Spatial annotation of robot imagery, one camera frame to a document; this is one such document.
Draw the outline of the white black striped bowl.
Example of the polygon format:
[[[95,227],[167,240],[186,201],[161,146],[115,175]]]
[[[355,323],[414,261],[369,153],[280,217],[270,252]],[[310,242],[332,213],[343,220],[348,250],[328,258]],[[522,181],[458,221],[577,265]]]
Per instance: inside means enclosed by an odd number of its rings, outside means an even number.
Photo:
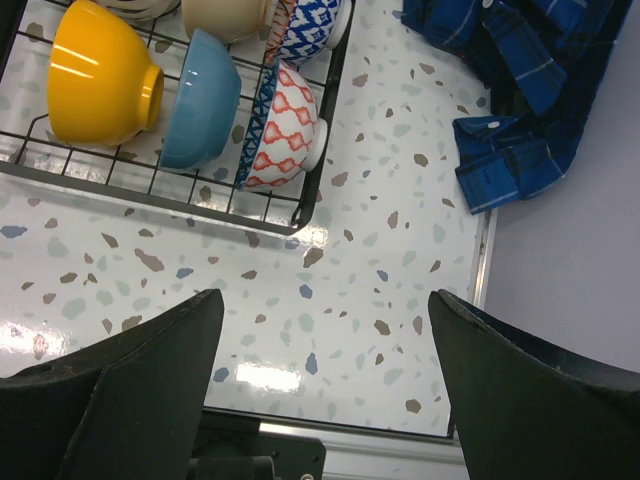
[[[115,15],[128,20],[154,20],[176,9],[180,0],[96,0]]]

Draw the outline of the yellow rimmed bowl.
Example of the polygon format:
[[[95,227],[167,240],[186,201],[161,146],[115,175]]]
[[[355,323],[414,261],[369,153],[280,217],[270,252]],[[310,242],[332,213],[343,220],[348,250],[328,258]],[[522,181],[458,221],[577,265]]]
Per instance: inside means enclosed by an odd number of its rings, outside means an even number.
[[[127,142],[155,126],[163,92],[163,70],[129,24],[93,1],[76,1],[67,9],[47,79],[49,121],[58,140]]]

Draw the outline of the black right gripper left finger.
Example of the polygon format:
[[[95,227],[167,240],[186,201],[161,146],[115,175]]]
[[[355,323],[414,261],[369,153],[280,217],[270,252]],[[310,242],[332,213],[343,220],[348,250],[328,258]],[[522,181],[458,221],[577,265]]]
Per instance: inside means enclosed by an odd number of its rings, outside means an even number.
[[[2,478],[186,478],[223,316],[204,290],[2,379]]]

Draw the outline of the teal blue bowl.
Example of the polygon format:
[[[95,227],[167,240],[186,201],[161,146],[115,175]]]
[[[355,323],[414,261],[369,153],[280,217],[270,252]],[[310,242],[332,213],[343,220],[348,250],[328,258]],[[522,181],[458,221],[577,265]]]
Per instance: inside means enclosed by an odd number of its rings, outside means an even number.
[[[231,133],[241,79],[227,48],[194,30],[159,157],[159,167],[196,171],[216,160]]]

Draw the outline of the cream beige bowl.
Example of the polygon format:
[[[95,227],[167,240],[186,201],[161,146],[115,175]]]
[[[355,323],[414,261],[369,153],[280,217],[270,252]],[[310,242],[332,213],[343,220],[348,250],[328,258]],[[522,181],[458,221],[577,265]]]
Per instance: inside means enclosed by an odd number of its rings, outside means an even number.
[[[270,0],[182,0],[189,38],[200,29],[223,43],[236,43],[257,33],[271,11]]]

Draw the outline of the blue triangle patterned bowl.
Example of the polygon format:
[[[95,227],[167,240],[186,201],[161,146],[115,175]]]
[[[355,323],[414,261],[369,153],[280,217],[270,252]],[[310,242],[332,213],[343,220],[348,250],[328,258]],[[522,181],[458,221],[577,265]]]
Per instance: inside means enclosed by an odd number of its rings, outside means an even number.
[[[265,68],[253,102],[234,187],[272,191],[318,164],[328,123],[299,72],[277,59]]]

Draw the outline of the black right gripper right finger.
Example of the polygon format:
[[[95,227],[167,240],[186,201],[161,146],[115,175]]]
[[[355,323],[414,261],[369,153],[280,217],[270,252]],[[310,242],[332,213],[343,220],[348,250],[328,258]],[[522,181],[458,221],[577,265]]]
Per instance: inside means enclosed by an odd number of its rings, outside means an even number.
[[[428,312],[472,479],[636,479],[639,375],[441,289]]]

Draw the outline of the red blue patterned bowl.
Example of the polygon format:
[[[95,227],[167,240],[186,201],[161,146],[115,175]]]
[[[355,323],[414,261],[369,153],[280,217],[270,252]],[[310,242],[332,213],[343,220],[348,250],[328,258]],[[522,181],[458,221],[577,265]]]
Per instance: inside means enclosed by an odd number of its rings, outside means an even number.
[[[280,59],[301,66],[324,50],[335,49],[347,30],[352,9],[349,0],[278,1],[264,63]]]

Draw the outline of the black wire dish rack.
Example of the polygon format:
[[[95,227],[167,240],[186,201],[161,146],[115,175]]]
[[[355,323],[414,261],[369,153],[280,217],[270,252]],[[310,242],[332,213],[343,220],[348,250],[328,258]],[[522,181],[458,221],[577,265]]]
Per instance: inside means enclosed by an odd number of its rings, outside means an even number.
[[[189,41],[178,2],[154,20],[132,21],[152,60],[165,71],[161,117],[152,131],[122,146],[83,147],[59,141],[46,105],[51,46],[67,1],[1,4],[1,176],[73,192],[156,207],[173,215],[202,217],[241,229],[293,235],[312,218],[321,166],[276,190],[237,190],[234,177],[259,84],[265,76],[267,34],[235,44],[229,52],[242,79],[232,131],[222,155],[194,173],[159,167],[161,147]]]

